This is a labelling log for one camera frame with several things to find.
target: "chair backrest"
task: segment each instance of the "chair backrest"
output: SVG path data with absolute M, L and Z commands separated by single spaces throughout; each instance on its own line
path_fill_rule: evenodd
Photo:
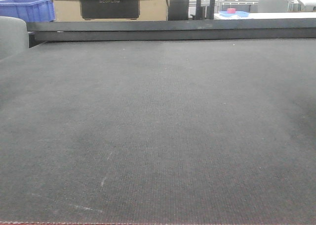
M 0 59 L 29 48 L 26 23 L 18 18 L 0 16 Z
M 259 0 L 258 12 L 287 12 L 287 0 Z

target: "cardboard box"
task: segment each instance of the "cardboard box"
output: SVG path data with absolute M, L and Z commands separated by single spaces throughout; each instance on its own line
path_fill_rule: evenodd
M 55 7 L 55 21 L 165 21 L 168 19 L 168 5 L 169 0 L 138 0 L 139 2 L 139 10 L 134 10 L 134 15 L 131 15 L 130 18 L 120 18 L 126 10 L 126 16 L 128 16 L 127 12 L 130 12 L 129 6 L 124 6 L 124 0 L 99 0 L 99 2 L 105 2 L 104 7 L 99 4 L 95 4 L 95 12 L 93 15 L 93 8 L 91 7 L 91 11 L 88 11 L 89 15 L 87 15 L 87 3 L 89 1 L 85 0 L 53 0 Z M 121 14 L 118 14 L 114 18 L 101 18 L 98 16 L 102 16 L 99 12 L 104 12 L 104 10 L 108 7 L 114 8 L 115 4 L 109 6 L 106 2 L 121 2 L 120 5 L 117 5 L 118 9 L 122 10 Z
M 139 17 L 84 19 L 81 13 L 80 0 L 54 0 L 55 21 L 166 21 L 168 5 L 166 0 L 139 0 Z

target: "gray felt surface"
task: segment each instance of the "gray felt surface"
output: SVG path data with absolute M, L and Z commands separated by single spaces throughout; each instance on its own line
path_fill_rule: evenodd
M 48 43 L 0 61 L 0 221 L 316 224 L 316 40 Z

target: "blue plastic crate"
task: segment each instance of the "blue plastic crate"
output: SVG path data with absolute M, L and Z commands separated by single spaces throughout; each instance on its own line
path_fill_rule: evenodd
M 55 19 L 51 0 L 2 0 L 0 16 L 20 18 L 26 22 L 49 22 Z
M 225 16 L 225 17 L 231 17 L 234 15 L 240 16 L 240 17 L 248 17 L 249 13 L 245 12 L 245 11 L 236 11 L 236 13 L 227 13 L 227 11 L 220 11 L 219 14 L 221 16 Z

